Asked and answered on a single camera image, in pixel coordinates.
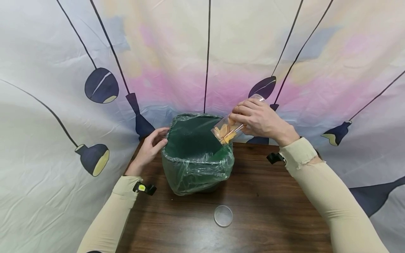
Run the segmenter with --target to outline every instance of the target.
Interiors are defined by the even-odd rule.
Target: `wooden table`
[[[143,178],[158,189],[138,195],[117,252],[332,252],[329,230],[301,188],[282,164],[267,161],[277,151],[235,143],[230,178],[214,193],[183,197],[171,191],[156,157]],[[221,204],[233,212],[227,228],[213,218]]]

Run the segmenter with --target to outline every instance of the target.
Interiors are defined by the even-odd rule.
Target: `clear plastic container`
[[[264,97],[259,94],[253,94],[250,98],[255,98],[259,101],[265,101]],[[211,132],[215,135],[222,145],[229,144],[232,139],[242,134],[242,128],[245,126],[239,122],[235,122],[229,118],[229,115],[221,119],[212,129]]]

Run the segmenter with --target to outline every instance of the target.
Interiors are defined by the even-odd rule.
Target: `clear plastic liner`
[[[177,115],[162,149],[167,181],[179,196],[211,188],[227,180],[232,171],[232,144],[221,145],[211,129],[221,116],[185,113]]]

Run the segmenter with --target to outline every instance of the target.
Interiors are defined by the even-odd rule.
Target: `trash can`
[[[232,171],[232,144],[223,146],[211,129],[222,117],[184,113],[177,115],[162,149],[164,173],[170,188],[183,196],[215,188]]]

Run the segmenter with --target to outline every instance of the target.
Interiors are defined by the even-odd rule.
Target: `black clip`
[[[133,189],[134,192],[136,192],[136,191],[143,191],[143,192],[145,192],[147,195],[150,195],[150,196],[152,196],[152,195],[155,193],[156,190],[157,190],[156,186],[154,186],[154,185],[148,185],[148,186],[146,186],[146,185],[144,185],[143,183],[141,183],[140,181],[138,181],[138,182],[135,184],[135,187],[134,187],[134,189]]]
[[[269,160],[269,162],[271,164],[275,164],[276,162],[284,162],[284,164],[286,163],[286,160],[284,159],[284,157],[282,155],[280,155],[280,153],[271,153],[270,155],[268,155],[267,160]]]

